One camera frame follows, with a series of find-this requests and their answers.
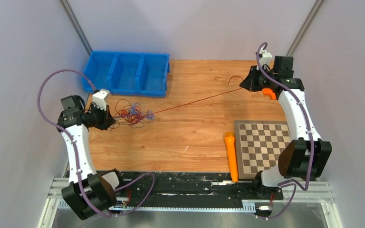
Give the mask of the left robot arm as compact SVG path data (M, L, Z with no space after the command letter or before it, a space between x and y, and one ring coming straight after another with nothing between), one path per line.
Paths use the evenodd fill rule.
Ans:
M70 168L69 186L61 194L81 220L103 213L126 191L126 183L119 179L117 169L97 173L89 147L90 128L108 130L115 123L106 102L108 97L103 91L93 94L89 107L78 95L61 99L63 111L57 130L66 143Z

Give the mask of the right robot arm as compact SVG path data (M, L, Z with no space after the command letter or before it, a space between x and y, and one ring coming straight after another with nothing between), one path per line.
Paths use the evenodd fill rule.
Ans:
M253 194L261 199L271 189L290 184L307 191L310 181L321 176L332 152L331 143L322 140L312 123L301 79L293 77L293 57L276 56L270 68L271 59L257 54L257 64L240 83L241 88L251 92L272 91L284 111L290 135L290 143L281 152L277 164L259 171L253 180Z

